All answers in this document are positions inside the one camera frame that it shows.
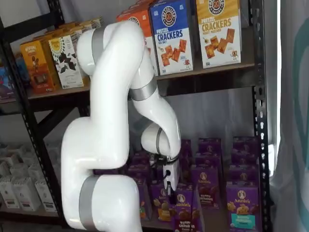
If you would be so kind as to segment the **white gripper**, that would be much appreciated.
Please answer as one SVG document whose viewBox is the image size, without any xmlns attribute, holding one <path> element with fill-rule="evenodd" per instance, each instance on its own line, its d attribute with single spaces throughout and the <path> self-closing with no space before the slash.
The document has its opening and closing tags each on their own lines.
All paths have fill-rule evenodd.
<svg viewBox="0 0 309 232">
<path fill-rule="evenodd" d="M 179 161 L 163 165 L 164 187 L 167 190 L 167 195 L 170 204 L 175 204 L 175 190 L 180 178 Z"/>
</svg>

